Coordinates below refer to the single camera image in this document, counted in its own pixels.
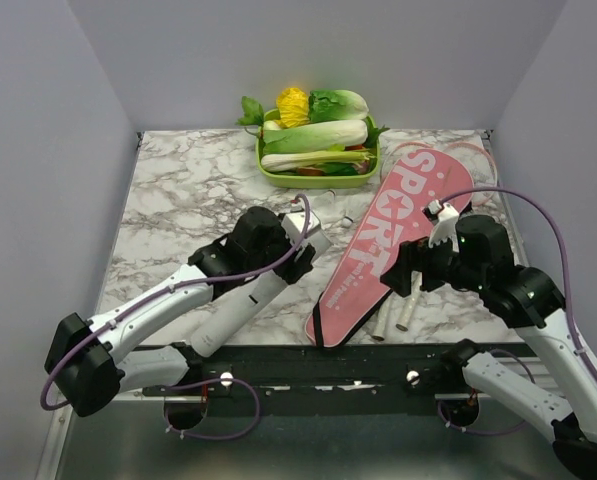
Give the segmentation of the white shuttlecock tube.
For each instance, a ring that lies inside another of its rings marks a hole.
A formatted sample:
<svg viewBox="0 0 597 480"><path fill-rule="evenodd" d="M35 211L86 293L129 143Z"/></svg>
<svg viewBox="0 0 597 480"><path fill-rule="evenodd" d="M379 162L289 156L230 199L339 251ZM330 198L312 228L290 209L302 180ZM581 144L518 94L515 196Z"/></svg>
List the white shuttlecock tube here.
<svg viewBox="0 0 597 480"><path fill-rule="evenodd" d="M313 269L313 263L331 246L332 242L322 232L313 234L307 241L302 255L315 250L308 264L298 267L296 279L287 282L273 270L260 275L252 283L227 294L226 302L207 322L191 336L192 349L202 357L210 357L238 330L252 320L261 310L279 296L289 285L296 283Z"/></svg>

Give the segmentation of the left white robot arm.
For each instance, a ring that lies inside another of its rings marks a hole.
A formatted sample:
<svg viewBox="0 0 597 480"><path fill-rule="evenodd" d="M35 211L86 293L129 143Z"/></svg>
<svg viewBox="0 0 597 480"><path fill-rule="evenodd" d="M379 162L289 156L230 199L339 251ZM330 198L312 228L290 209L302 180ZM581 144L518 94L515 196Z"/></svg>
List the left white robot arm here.
<svg viewBox="0 0 597 480"><path fill-rule="evenodd" d="M117 394L152 386L176 389L288 286L309 273L327 249L321 222L304 196L288 213L254 206L233 230L199 248L166 280L107 313L72 313L54 333L44 369L80 417ZM227 299L189 343L140 344L174 320Z"/></svg>

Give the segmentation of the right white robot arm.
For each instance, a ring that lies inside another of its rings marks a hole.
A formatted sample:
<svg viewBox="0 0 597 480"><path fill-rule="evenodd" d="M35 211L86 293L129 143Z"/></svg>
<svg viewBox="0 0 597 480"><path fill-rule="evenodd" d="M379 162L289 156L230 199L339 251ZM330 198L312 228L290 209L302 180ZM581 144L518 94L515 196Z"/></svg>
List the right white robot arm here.
<svg viewBox="0 0 597 480"><path fill-rule="evenodd" d="M597 479L597 383L585 364L594 357L567 324L563 294L543 271L515 264L507 231L493 218L472 215L449 223L455 238L401 243L381 282L407 297L418 272L424 291L449 285L476 293L530 347L562 394L514 373L468 339L423 371L418 385L438 392L463 383L485 393L540 432L572 475Z"/></svg>

